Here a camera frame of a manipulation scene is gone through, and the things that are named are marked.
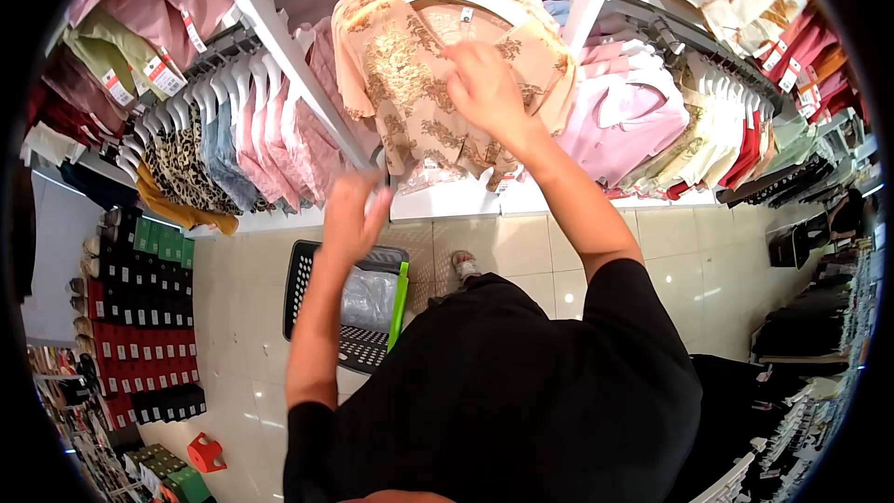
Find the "hand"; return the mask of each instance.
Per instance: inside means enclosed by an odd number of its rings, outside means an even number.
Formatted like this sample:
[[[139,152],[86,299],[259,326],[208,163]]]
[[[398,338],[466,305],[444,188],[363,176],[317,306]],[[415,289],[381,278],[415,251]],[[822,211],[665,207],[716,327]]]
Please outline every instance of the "hand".
[[[547,134],[525,112],[519,85],[500,53],[483,42],[461,41],[441,49],[455,70],[447,76],[447,93],[468,122],[521,156],[531,134]]]
[[[353,172],[336,179],[326,203],[323,221],[323,246],[320,253],[330,262],[350,268],[362,259],[379,237],[388,218],[394,196],[392,189],[379,190],[364,216],[366,197],[383,173],[379,170]]]

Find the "foot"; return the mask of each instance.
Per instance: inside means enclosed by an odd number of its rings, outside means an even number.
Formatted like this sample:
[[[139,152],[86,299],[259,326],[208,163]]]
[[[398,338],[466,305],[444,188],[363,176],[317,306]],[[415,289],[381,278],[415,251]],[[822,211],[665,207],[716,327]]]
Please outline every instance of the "foot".
[[[475,255],[469,251],[456,251],[451,257],[453,261],[453,269],[460,277],[460,282],[465,284],[466,278],[470,276],[481,276],[481,270],[478,269],[478,263],[475,261]]]

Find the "tile floor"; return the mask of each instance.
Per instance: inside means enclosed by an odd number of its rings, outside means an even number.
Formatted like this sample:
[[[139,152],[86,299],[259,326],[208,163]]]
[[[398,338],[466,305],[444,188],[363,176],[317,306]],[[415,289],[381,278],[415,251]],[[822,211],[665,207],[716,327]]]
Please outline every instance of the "tile floor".
[[[804,205],[777,211],[742,205],[622,214],[689,352],[745,359],[751,333],[766,313],[811,276],[810,268],[771,268],[765,233],[815,211]],[[221,503],[282,499],[286,270],[292,243],[320,236],[320,230],[258,232],[196,241],[196,344],[208,412],[140,426],[140,432],[145,442],[160,442],[184,459],[199,431],[221,442],[229,468],[205,475]],[[521,286],[551,319],[580,317],[584,272],[552,216],[391,225],[379,243],[410,255],[406,323],[428,297],[459,286],[449,262],[457,249],[475,252],[482,271]],[[340,368],[340,403],[364,380]]]

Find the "red stool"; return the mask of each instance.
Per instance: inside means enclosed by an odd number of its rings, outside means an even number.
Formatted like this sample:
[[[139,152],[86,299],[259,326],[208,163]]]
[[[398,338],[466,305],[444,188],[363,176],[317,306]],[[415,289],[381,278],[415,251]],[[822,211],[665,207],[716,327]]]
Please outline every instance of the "red stool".
[[[202,440],[207,439],[208,437],[205,433],[199,433],[198,437],[187,445],[186,452],[189,453],[192,464],[195,464],[199,472],[205,474],[224,470],[226,464],[215,464],[215,458],[218,458],[221,451],[223,451],[221,444],[212,441],[202,442]]]

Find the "sandal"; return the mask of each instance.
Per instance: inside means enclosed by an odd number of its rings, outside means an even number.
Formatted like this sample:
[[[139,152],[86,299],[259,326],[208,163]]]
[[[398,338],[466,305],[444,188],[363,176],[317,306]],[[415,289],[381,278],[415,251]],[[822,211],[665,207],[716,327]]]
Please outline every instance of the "sandal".
[[[457,259],[461,254],[464,254],[469,258],[466,261],[460,262]],[[469,251],[454,251],[453,255],[451,255],[451,262],[453,263],[453,270],[456,271],[456,274],[460,277],[460,282],[462,283],[465,283],[466,278],[469,276],[481,276],[481,269],[478,268],[478,262],[475,260],[475,255]]]

